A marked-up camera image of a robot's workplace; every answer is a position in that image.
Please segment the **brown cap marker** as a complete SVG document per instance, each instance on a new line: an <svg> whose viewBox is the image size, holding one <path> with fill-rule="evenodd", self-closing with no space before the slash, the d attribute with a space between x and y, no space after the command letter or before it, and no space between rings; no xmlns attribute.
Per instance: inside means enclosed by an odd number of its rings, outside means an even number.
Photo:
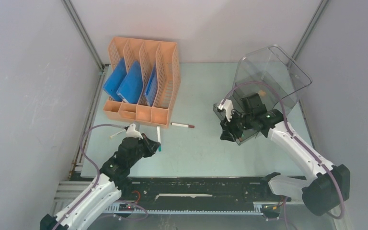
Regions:
<svg viewBox="0 0 368 230"><path fill-rule="evenodd" d="M194 125L190 125L190 124L181 124L181 123L175 123L175 122L171 122L172 126L177 126L177 127L186 127L186 128L195 128Z"/></svg>

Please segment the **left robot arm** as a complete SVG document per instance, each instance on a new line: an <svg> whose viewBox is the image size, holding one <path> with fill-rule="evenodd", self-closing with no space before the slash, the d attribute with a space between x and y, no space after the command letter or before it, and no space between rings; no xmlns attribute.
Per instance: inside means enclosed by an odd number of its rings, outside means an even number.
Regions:
<svg viewBox="0 0 368 230"><path fill-rule="evenodd" d="M40 229L88 229L113 202L132 195L131 168L140 159L153 156L160 145L145 134L141 138L125 137L90 185L56 215L45 215L40 221Z"/></svg>

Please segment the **blue folder front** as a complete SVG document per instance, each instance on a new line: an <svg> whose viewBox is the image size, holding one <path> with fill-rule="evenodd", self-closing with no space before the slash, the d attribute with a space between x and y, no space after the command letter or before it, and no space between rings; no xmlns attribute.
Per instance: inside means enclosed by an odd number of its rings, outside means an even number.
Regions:
<svg viewBox="0 0 368 230"><path fill-rule="evenodd" d="M115 67L114 71L111 73L110 77L106 80L103 90L114 100L117 102L121 102L122 98L120 98L117 94L117 90L120 87L123 79L127 75L125 66L125 59L121 58Z"/></svg>

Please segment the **clear plastic drawer cabinet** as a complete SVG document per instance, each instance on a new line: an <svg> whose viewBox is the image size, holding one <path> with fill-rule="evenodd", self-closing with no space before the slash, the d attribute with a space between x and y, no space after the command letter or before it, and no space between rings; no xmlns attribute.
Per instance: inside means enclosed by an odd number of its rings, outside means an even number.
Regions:
<svg viewBox="0 0 368 230"><path fill-rule="evenodd" d="M233 111L243 113L245 131L235 143L241 145L253 136L266 134L268 129L254 128L256 122L251 118L274 111L287 116L311 84L309 74L279 45L269 45L243 56L237 64L232 88L223 98L232 101ZM225 112L217 111L222 100L214 104L220 121L225 119Z"/></svg>

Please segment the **blue folder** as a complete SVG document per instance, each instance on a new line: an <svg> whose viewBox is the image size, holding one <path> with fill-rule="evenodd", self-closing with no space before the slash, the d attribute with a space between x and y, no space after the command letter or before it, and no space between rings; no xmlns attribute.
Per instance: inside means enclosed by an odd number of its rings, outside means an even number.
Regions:
<svg viewBox="0 0 368 230"><path fill-rule="evenodd" d="M148 82L148 84L146 86L146 89L145 89L145 92L144 92L144 97L145 97L147 106L153 106L154 101L155 101L155 97L156 97L156 94L157 94L157 89L158 89L157 66L155 64L154 67L153 67L153 70L151 72L149 82Z"/></svg>
<svg viewBox="0 0 368 230"><path fill-rule="evenodd" d="M111 73L110 77L106 80L103 90L114 100L117 102L121 102L122 98L120 98L117 94L117 90L120 87L123 79L127 75L125 66L125 59L121 58L115 67L114 71Z"/></svg>
<svg viewBox="0 0 368 230"><path fill-rule="evenodd" d="M143 79L140 63L135 61L127 75L122 80L116 94L125 103L137 104L143 89Z"/></svg>

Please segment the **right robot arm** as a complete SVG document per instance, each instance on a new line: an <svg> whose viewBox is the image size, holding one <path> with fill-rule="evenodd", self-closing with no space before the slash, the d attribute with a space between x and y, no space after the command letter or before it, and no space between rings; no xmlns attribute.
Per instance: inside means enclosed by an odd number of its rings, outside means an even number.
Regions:
<svg viewBox="0 0 368 230"><path fill-rule="evenodd" d="M260 186L260 196L272 200L277 195L302 200L308 210L322 216L339 206L342 218L345 201L350 197L350 171L343 164L337 166L321 156L292 128L286 117L277 109L267 110L259 94L241 99L243 111L234 108L230 99L218 103L216 111L224 114L220 125L221 140L235 142L245 131L261 133L286 151L304 174L297 179L272 173Z"/></svg>

